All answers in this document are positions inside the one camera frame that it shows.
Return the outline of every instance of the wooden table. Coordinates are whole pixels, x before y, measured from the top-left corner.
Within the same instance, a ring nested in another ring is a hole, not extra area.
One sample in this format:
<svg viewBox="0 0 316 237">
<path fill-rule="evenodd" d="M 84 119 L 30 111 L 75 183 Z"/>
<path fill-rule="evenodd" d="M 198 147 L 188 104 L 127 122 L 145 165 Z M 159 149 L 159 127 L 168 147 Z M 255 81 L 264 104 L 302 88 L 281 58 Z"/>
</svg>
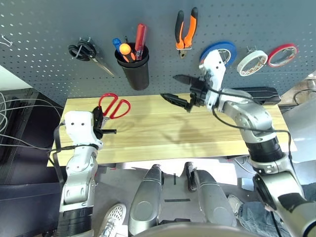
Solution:
<svg viewBox="0 0 316 237">
<path fill-rule="evenodd" d="M 189 94 L 179 96 L 189 99 Z M 126 116 L 107 122 L 104 129 L 117 129 L 118 133 L 103 136 L 104 147 L 98 153 L 98 163 L 248 153 L 239 130 L 222 124 L 206 111 L 206 107 L 194 107 L 191 113 L 187 113 L 184 109 L 169 104 L 160 95 L 122 96 L 120 99 L 128 100 L 132 109 Z M 99 98 L 68 99 L 63 117 L 71 110 L 92 111 L 98 100 Z M 273 117 L 275 129 L 287 130 L 278 106 L 265 108 Z M 234 124 L 226 115 L 220 114 L 220 117 Z M 279 133 L 277 136 L 282 150 L 288 151 L 287 134 Z M 62 147 L 72 145 L 64 126 L 60 129 L 60 138 Z M 73 152 L 59 153 L 60 165 L 66 165 Z"/>
</svg>

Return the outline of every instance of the tape roll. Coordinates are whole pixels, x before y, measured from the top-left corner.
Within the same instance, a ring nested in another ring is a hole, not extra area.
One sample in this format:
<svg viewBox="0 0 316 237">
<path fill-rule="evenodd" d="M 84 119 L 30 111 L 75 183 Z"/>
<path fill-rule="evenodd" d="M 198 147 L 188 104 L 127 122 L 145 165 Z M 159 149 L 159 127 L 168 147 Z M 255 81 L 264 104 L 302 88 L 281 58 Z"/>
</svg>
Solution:
<svg viewBox="0 0 316 237">
<path fill-rule="evenodd" d="M 200 63 L 204 61 L 204 59 L 207 57 L 209 52 L 216 49 L 219 51 L 222 50 L 224 53 L 226 51 L 226 53 L 228 54 L 228 57 L 226 58 L 226 60 L 225 59 L 223 60 L 226 66 L 231 65 L 236 59 L 237 51 L 236 51 L 235 45 L 229 41 L 221 41 L 221 42 L 211 44 L 203 51 L 203 53 L 201 54 L 201 57 L 199 58 Z"/>
<path fill-rule="evenodd" d="M 244 67 L 248 63 L 250 63 L 250 61 L 252 61 L 256 58 L 258 58 L 259 62 L 254 67 L 244 71 L 243 70 Z M 242 59 L 242 61 L 238 64 L 237 71 L 239 72 L 239 74 L 242 77 L 249 76 L 249 75 L 254 74 L 255 72 L 259 71 L 265 65 L 267 60 L 268 60 L 268 56 L 264 51 L 261 51 L 261 50 L 253 51 L 250 54 L 248 54 L 246 57 L 244 57 L 244 59 Z"/>
<path fill-rule="evenodd" d="M 283 60 L 279 61 L 279 62 L 275 62 L 275 63 L 271 63 L 273 57 L 280 53 L 280 52 L 285 52 L 287 50 L 290 50 L 292 51 L 291 54 L 289 56 L 287 56 L 286 58 L 284 58 Z M 278 67 L 282 67 L 284 66 L 285 64 L 288 64 L 289 62 L 291 62 L 296 54 L 298 53 L 298 48 L 295 44 L 293 43 L 286 43 L 286 44 L 283 44 L 283 45 L 280 45 L 279 47 L 275 48 L 268 56 L 268 65 L 270 67 L 273 67 L 273 68 L 278 68 Z"/>
</svg>

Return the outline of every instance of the pliers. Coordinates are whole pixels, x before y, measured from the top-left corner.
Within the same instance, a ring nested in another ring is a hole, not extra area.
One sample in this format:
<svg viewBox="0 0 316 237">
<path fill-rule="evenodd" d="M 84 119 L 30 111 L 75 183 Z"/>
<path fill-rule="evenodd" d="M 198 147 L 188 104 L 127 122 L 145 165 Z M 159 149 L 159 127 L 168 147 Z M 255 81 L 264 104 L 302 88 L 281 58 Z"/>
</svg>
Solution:
<svg viewBox="0 0 316 237">
<path fill-rule="evenodd" d="M 176 36 L 176 48 L 179 50 L 179 56 L 183 59 L 186 56 L 187 50 L 192 49 L 192 39 L 197 29 L 198 24 L 198 9 L 192 8 L 190 16 L 190 27 L 187 36 L 182 40 L 182 29 L 183 29 L 184 12 L 179 11 L 175 27 Z"/>
</svg>

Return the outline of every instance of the black cup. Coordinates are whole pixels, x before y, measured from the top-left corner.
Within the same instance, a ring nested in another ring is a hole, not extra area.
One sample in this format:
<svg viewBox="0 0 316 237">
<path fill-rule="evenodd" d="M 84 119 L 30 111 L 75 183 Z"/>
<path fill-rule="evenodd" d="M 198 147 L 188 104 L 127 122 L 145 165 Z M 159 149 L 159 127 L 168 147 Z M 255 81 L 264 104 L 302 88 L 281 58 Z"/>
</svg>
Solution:
<svg viewBox="0 0 316 237">
<path fill-rule="evenodd" d="M 134 49 L 135 43 L 128 43 L 128 45 Z M 134 63 L 127 63 L 122 55 L 115 50 L 115 57 L 118 64 L 123 68 L 123 71 L 128 79 L 130 86 L 134 90 L 144 90 L 149 85 L 149 73 L 148 73 L 148 60 L 149 51 L 146 46 L 144 46 L 142 59 L 135 61 Z"/>
</svg>

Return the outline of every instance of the gray pegboard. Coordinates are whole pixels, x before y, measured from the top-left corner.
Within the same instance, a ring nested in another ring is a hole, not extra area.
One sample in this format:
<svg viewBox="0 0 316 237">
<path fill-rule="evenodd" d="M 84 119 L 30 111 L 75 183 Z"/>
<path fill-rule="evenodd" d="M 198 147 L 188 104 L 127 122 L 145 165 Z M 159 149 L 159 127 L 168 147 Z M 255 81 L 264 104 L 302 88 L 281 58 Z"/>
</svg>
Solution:
<svg viewBox="0 0 316 237">
<path fill-rule="evenodd" d="M 184 60 L 175 49 L 177 12 L 185 12 L 185 29 L 192 7 L 198 8 L 193 49 Z M 0 0 L 0 34 L 13 42 L 0 44 L 0 64 L 31 86 L 64 105 L 67 98 L 97 97 L 104 92 L 144 95 L 189 92 L 172 79 L 176 74 L 200 75 L 198 60 L 211 43 L 230 40 L 237 46 L 235 63 L 227 68 L 224 87 L 273 86 L 280 94 L 315 70 L 315 0 Z M 149 27 L 150 85 L 133 90 L 114 58 L 112 39 L 127 36 L 134 41 L 137 24 Z M 93 62 L 72 60 L 68 45 L 79 37 L 91 37 L 98 59 L 117 75 L 111 78 Z M 265 66 L 241 77 L 238 62 L 246 47 L 269 54 L 275 47 L 293 42 L 299 54 L 280 68 Z"/>
</svg>

